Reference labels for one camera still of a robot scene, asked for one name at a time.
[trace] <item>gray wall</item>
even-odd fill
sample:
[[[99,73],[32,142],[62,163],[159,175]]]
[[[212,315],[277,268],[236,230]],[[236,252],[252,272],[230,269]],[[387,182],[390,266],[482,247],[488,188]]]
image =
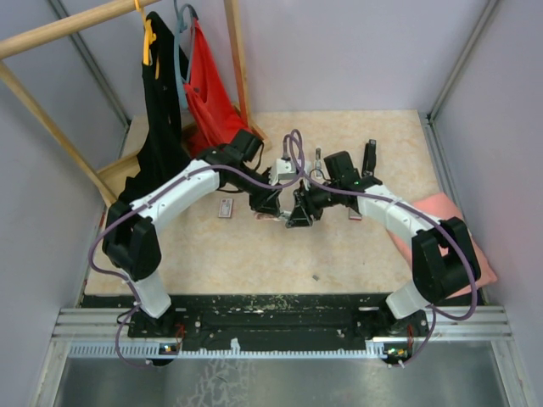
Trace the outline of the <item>gray wall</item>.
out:
[[[438,118],[473,235],[543,400],[543,2],[502,2]]]
[[[0,38],[53,21],[45,2],[3,8]],[[67,39],[6,60],[97,167],[124,135]],[[36,388],[59,308],[73,305],[103,205],[95,187],[0,82],[0,405]]]
[[[64,0],[72,14],[102,2]],[[223,1],[191,4],[235,99]],[[241,0],[254,110],[428,111],[484,4],[484,0]],[[173,29],[172,1],[146,11],[152,9]],[[130,114],[145,111],[139,66],[142,33],[138,13],[83,31]]]

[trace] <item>wooden frame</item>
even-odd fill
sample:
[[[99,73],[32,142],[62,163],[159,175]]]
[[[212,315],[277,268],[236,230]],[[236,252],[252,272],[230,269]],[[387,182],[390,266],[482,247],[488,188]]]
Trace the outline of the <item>wooden frame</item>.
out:
[[[139,5],[144,7],[158,1],[160,0],[139,0]],[[224,4],[240,105],[239,108],[236,107],[236,110],[255,135],[265,143],[266,149],[268,149],[271,146],[268,137],[253,121],[251,116],[238,0],[224,0]],[[0,78],[38,121],[42,123],[94,185],[96,185],[104,198],[104,202],[108,206],[117,200],[119,192],[124,189],[124,180],[126,177],[134,176],[138,173],[137,153],[119,159],[101,170],[96,171],[93,169],[70,139],[56,125],[53,119],[49,117],[46,110],[32,97],[31,93],[19,81],[17,76],[3,62],[3,59],[103,23],[104,21],[114,19],[135,9],[136,3],[134,0],[113,0],[96,8],[71,15],[65,19],[54,21],[53,23],[0,41]],[[197,128],[194,124],[183,127],[183,131],[191,132],[196,130]]]

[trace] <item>clothes hanger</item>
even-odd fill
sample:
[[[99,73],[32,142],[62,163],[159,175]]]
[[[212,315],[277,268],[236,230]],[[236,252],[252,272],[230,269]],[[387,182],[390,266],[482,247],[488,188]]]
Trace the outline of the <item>clothes hanger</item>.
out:
[[[143,20],[143,28],[145,30],[145,33],[143,35],[143,64],[149,66],[151,63],[149,61],[149,49],[153,42],[156,41],[156,34],[153,33],[153,27],[151,26],[151,20],[147,20],[145,18],[145,10],[143,7],[140,7],[139,0],[134,0],[134,5],[136,6],[136,10],[140,12],[142,15]],[[156,61],[156,71],[155,71],[155,79],[158,79],[159,75],[159,61],[157,59]]]
[[[177,0],[173,1],[174,8],[176,10],[176,16],[177,16],[177,23],[176,23],[176,32],[174,33],[174,41],[173,41],[173,64],[174,64],[174,71],[176,74],[176,87],[177,87],[177,96],[179,97],[179,104],[181,106],[181,109],[188,109],[188,103],[187,103],[187,95],[185,94],[185,89],[183,87],[183,84],[190,82],[190,71],[193,64],[193,54],[194,54],[194,38],[196,37],[196,33],[194,32],[194,21],[198,19],[198,15],[196,14],[196,10],[194,10],[194,7],[190,4],[183,4],[181,8],[177,8]],[[191,32],[192,32],[192,38],[190,43],[190,53],[188,56],[188,67],[187,67],[187,78],[183,78],[181,76],[181,67],[179,65],[179,41],[181,38],[181,34],[188,28],[185,24],[185,21],[183,19],[183,12],[185,11],[185,8],[188,8],[190,11],[190,18],[191,18]]]

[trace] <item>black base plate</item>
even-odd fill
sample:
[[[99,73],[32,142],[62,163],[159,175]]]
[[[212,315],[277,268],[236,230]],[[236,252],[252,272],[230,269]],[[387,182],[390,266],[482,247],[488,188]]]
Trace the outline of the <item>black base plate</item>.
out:
[[[159,331],[143,312],[131,320],[129,337],[174,337],[183,325],[183,350],[228,350],[236,338],[245,351],[363,350],[373,337],[377,311],[387,293],[181,295],[172,296],[175,313]],[[85,297],[82,306],[132,305],[131,297]],[[394,332],[379,336],[425,336],[426,315],[419,311]]]

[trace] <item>wooden rod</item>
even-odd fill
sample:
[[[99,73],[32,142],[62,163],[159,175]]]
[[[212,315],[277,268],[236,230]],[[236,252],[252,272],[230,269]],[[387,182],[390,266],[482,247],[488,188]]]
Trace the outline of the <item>wooden rod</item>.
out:
[[[157,3],[160,0],[139,0],[141,7]],[[0,41],[0,59],[23,53],[34,47],[84,30],[93,25],[114,19],[136,9],[134,0],[113,0],[90,10],[71,15],[16,36]]]
[[[251,119],[251,107],[249,101],[249,87],[247,86],[247,67],[245,65],[244,39],[241,32],[241,20],[239,17],[238,0],[224,0],[224,9],[227,14],[228,35],[232,49],[232,60],[236,74],[236,86],[238,88],[239,108],[241,118],[247,125]]]
[[[46,111],[40,106],[37,100],[32,97],[27,89],[20,83],[17,76],[10,68],[0,61],[0,78],[11,89],[11,92],[26,106],[26,108],[38,119],[40,123],[51,133],[51,136],[60,144],[60,146],[70,155],[76,164],[83,170],[91,181],[98,187],[104,198],[111,203],[117,200],[113,191],[106,185],[104,180],[91,167],[91,165],[77,151],[76,147],[71,143],[68,137],[60,130],[56,123],[49,117]]]

